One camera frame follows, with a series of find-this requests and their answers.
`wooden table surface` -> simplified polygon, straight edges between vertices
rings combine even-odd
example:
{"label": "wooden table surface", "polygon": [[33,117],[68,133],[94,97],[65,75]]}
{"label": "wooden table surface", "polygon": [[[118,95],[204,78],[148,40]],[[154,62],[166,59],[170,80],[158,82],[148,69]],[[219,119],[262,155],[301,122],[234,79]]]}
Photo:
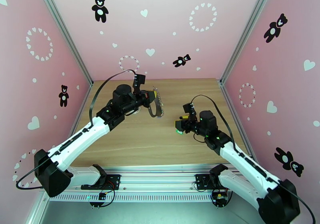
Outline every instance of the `wooden table surface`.
{"label": "wooden table surface", "polygon": [[[102,81],[96,81],[92,87],[77,131],[89,122],[89,106]],[[94,106],[93,116],[112,98],[112,92],[120,84],[132,86],[132,81],[110,81],[100,92]],[[159,89],[164,104],[164,116],[152,118],[148,109],[142,107],[137,114],[130,115],[114,130],[98,139],[88,147],[72,164],[74,167],[88,167],[99,164],[102,167],[134,165],[170,165],[225,163],[226,161],[210,150],[205,143],[193,139],[193,133],[178,134],[174,121],[185,115],[182,105],[204,94],[212,98],[228,122],[234,139],[244,151],[241,140],[229,108],[215,79],[165,79],[148,80],[141,89]],[[226,126],[216,112],[210,100],[198,97],[194,100],[195,110],[199,115],[202,110],[211,110],[217,117],[220,130],[229,135]]]}

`vent grille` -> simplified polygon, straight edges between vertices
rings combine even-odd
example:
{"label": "vent grille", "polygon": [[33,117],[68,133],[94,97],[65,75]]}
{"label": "vent grille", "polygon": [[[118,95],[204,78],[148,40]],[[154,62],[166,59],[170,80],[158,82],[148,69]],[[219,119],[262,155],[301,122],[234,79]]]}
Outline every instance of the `vent grille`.
{"label": "vent grille", "polygon": [[[70,192],[50,198],[50,201],[65,202],[109,202],[113,193],[106,196],[106,200],[98,200],[99,192]],[[211,202],[208,193],[116,193],[114,202]]]}

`white heart decal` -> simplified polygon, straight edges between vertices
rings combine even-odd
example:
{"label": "white heart decal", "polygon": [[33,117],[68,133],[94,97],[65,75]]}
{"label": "white heart decal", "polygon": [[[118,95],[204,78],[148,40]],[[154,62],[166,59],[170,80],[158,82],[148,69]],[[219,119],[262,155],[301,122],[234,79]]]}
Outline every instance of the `white heart decal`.
{"label": "white heart decal", "polygon": [[153,56],[155,52],[155,49],[146,49],[146,53],[148,54],[148,56]]}
{"label": "white heart decal", "polygon": [[28,129],[29,130],[35,130],[35,129],[39,128],[39,127],[40,127],[40,124],[39,124],[38,117],[36,117],[36,116],[32,117],[31,122],[28,123]]}
{"label": "white heart decal", "polygon": [[148,10],[144,9],[144,10],[140,11],[140,14],[143,15],[146,18],[147,15],[148,15]]}
{"label": "white heart decal", "polygon": [[311,70],[315,66],[316,66],[316,63],[308,59],[306,59],[303,63],[303,67],[305,71]]}
{"label": "white heart decal", "polygon": [[8,4],[7,4],[7,0],[0,0],[0,4],[1,5],[4,5],[4,6],[7,6]]}
{"label": "white heart decal", "polygon": [[268,113],[276,113],[278,111],[278,108],[273,104],[272,101],[268,102],[267,105],[267,112]]}

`black teddy bear decal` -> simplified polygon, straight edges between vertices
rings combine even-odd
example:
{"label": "black teddy bear decal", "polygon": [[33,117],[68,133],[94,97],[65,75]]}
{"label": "black teddy bear decal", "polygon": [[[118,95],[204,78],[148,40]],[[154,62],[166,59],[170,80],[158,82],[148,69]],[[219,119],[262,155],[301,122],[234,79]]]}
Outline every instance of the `black teddy bear decal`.
{"label": "black teddy bear decal", "polygon": [[109,14],[108,9],[104,6],[105,0],[95,0],[96,4],[92,7],[92,10],[96,12],[96,20],[106,22],[106,14]]}
{"label": "black teddy bear decal", "polygon": [[268,37],[266,42],[269,43],[275,36],[278,37],[280,34],[280,28],[288,22],[288,19],[282,13],[278,18],[277,22],[270,23],[270,28],[264,34],[264,38]]}
{"label": "black teddy bear decal", "polygon": [[60,106],[64,106],[66,107],[67,106],[67,103],[68,103],[68,98],[69,98],[69,95],[67,93],[67,89],[68,87],[65,86],[65,85],[61,85],[61,93],[59,94],[59,98],[60,98]]}
{"label": "black teddy bear decal", "polygon": [[290,151],[287,151],[285,153],[281,148],[277,147],[276,148],[277,152],[275,153],[274,156],[276,159],[281,162],[283,165],[282,167],[286,170],[291,170],[294,171],[294,173],[298,176],[301,177],[302,171],[304,170],[303,165],[300,163],[297,163],[293,161],[293,156]]}
{"label": "black teddy bear decal", "polygon": [[185,57],[179,56],[178,59],[175,60],[172,64],[174,64],[175,67],[179,67],[181,65],[185,65],[188,60],[191,60],[191,58],[189,54],[186,54]]}

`pink wall panel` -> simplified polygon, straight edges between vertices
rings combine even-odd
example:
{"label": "pink wall panel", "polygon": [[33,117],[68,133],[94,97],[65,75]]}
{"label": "pink wall panel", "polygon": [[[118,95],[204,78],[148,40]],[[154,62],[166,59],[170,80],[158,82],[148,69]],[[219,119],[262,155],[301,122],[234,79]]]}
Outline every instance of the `pink wall panel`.
{"label": "pink wall panel", "polygon": [[[43,0],[0,0],[0,14],[0,222],[22,224],[36,192],[16,181],[33,169],[36,151],[66,139],[89,84]],[[39,186],[34,181],[32,174],[22,185]]]}
{"label": "pink wall panel", "polygon": [[54,1],[93,80],[104,80],[123,69],[220,78],[257,0],[105,0],[105,22],[95,19],[95,0]]}
{"label": "pink wall panel", "polygon": [[[319,5],[320,0],[268,0],[226,83],[258,161],[292,181],[318,221]],[[287,23],[270,30],[280,34],[266,43],[270,23],[282,13]],[[282,163],[275,158],[277,147],[285,152],[278,157]],[[294,223],[311,223],[300,206],[303,213]]]}

